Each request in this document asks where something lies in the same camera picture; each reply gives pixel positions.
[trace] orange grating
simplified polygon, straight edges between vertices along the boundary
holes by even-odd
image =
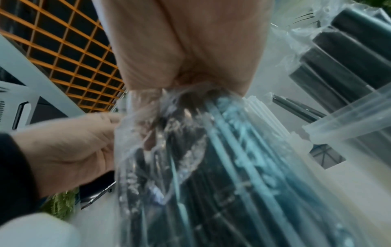
[[[85,112],[111,110],[124,92],[91,0],[1,0],[0,28]]]

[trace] hand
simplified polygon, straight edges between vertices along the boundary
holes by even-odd
[[[120,114],[51,120],[12,133],[41,197],[74,189],[114,169],[114,128]]]
[[[129,90],[203,81],[244,95],[272,0],[93,0]]]

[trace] orange metal grid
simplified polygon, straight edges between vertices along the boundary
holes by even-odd
[[[43,6],[46,1],[49,1],[51,4],[54,1],[57,1],[59,4],[63,4],[64,7],[69,8],[72,12],[68,19],[68,22],[63,21],[62,19],[50,13],[49,11],[45,10]],[[99,29],[101,30],[103,29],[103,27],[100,24],[100,21],[93,20],[85,13],[83,13],[79,9],[80,1],[81,0],[76,0],[73,4],[70,4],[65,0],[39,0],[36,1],[37,4],[35,4],[29,0],[18,0],[18,2],[25,4],[25,7],[31,8],[32,10],[36,11],[36,15],[33,23],[24,20],[23,18],[15,15],[14,13],[9,13],[4,9],[0,9],[0,16],[6,17],[27,28],[30,28],[32,30],[30,39],[27,40],[23,37],[6,32],[4,30],[0,30],[0,33],[7,38],[11,38],[15,40],[17,43],[21,45],[22,44],[26,45],[27,46],[26,57],[33,64],[50,70],[49,79],[53,83],[61,85],[64,88],[65,94],[68,97],[70,97],[74,102],[76,102],[78,106],[81,107],[85,112],[107,111],[110,110],[112,106],[114,106],[115,100],[118,99],[117,97],[118,94],[124,92],[124,90],[122,89],[123,81],[121,78],[117,76],[117,74],[119,75],[119,72],[116,64],[106,60],[108,55],[113,56],[110,45],[105,45],[94,38],[95,33]],[[75,14],[82,16],[84,18],[83,21],[90,22],[94,25],[94,29],[91,34],[83,33],[83,31],[75,28],[76,25],[72,25]],[[66,28],[64,35],[62,37],[58,37],[39,27],[40,18],[43,15]],[[84,47],[80,47],[68,42],[66,39],[69,31],[73,31],[78,35],[86,38],[88,40],[87,44]],[[56,42],[59,42],[60,45],[58,50],[53,51],[51,49],[48,49],[46,47],[37,44],[36,37],[38,33],[41,34],[41,37],[46,37],[48,40],[54,40]],[[91,47],[91,44],[96,44],[99,47],[103,48],[105,50],[104,54],[102,56],[97,56],[89,52],[89,48]],[[77,52],[81,52],[82,54],[80,59],[76,61],[75,59],[68,57],[67,54],[66,53],[64,54],[63,52],[64,48],[70,48]],[[54,56],[55,59],[52,63],[47,63],[44,61],[44,59],[41,59],[40,57],[32,57],[31,56],[32,50],[38,50],[40,52],[44,52],[46,54]],[[99,62],[98,66],[92,67],[84,64],[83,59],[86,56],[97,60]],[[61,66],[58,65],[59,60],[64,60],[73,65],[76,65],[76,69],[72,71],[72,70],[62,68]],[[102,65],[109,66],[109,68],[112,68],[112,72],[106,73],[102,71],[101,70]],[[80,73],[81,68],[86,69],[89,72],[92,72],[92,76],[86,77],[82,75]],[[70,76],[70,80],[63,81],[57,79],[55,78],[56,73],[62,73],[64,75]],[[107,78],[107,80],[105,82],[102,82],[101,80],[99,81],[97,79],[98,76],[105,77]],[[87,82],[87,84],[80,85],[76,82],[77,80]]]

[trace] transparent plastic sleeve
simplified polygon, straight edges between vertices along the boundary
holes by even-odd
[[[138,111],[127,100],[115,133],[118,246],[376,246],[256,104],[204,84]]]
[[[319,27],[275,30],[295,56],[290,78],[329,113],[391,82],[391,22],[381,9],[330,0],[313,7]]]

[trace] black sleeve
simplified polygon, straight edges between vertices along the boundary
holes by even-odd
[[[0,133],[0,225],[34,212],[37,200],[26,158],[10,135]]]

